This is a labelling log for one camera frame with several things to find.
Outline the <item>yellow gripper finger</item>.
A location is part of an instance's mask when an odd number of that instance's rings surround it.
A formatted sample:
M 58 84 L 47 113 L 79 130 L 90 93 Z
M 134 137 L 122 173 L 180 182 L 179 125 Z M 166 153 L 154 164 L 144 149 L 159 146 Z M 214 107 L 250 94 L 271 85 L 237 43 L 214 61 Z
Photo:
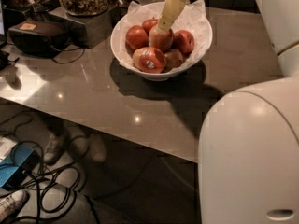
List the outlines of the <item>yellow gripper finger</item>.
M 157 23 L 157 31 L 165 34 L 179 17 L 189 0 L 164 0 L 164 7 Z

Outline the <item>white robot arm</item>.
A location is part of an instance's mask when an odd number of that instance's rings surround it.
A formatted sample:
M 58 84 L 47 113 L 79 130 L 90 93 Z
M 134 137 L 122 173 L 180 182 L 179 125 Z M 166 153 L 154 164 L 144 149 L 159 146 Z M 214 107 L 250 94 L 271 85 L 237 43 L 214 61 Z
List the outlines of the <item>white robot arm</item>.
M 283 77 L 232 91 L 198 148 L 201 224 L 299 224 L 299 0 L 255 0 Z

